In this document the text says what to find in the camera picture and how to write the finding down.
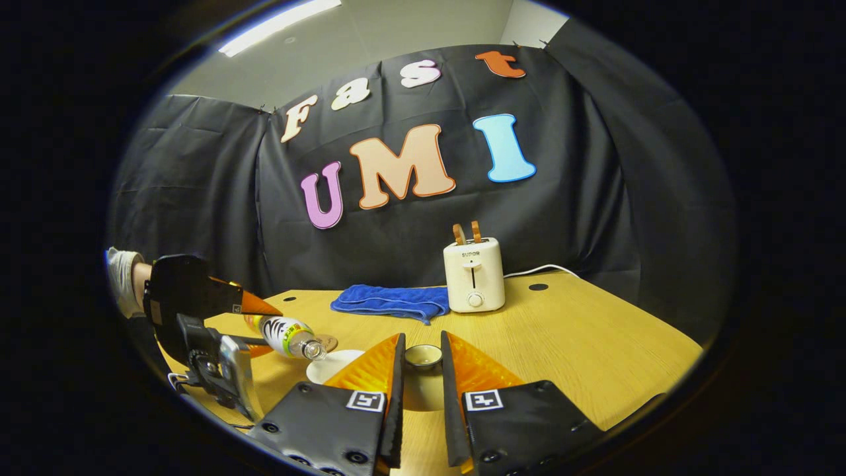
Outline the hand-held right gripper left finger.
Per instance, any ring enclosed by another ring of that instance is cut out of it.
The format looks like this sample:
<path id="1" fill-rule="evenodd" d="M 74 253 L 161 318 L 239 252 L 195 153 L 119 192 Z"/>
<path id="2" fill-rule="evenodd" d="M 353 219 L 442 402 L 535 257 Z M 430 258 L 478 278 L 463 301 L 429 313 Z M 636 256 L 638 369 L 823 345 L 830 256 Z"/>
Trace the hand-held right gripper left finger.
<path id="1" fill-rule="evenodd" d="M 389 474 L 400 466 L 405 350 L 398 333 L 322 385 L 296 383 L 247 436 L 308 470 Z"/>

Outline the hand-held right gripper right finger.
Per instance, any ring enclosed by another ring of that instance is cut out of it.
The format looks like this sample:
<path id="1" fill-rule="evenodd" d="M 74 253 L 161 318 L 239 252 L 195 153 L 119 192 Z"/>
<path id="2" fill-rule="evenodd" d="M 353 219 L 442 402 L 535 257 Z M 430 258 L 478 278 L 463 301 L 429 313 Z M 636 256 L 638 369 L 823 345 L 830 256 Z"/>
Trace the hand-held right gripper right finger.
<path id="1" fill-rule="evenodd" d="M 560 475 L 604 436 L 550 380 L 525 382 L 447 331 L 441 350 L 448 464 L 462 474 Z"/>

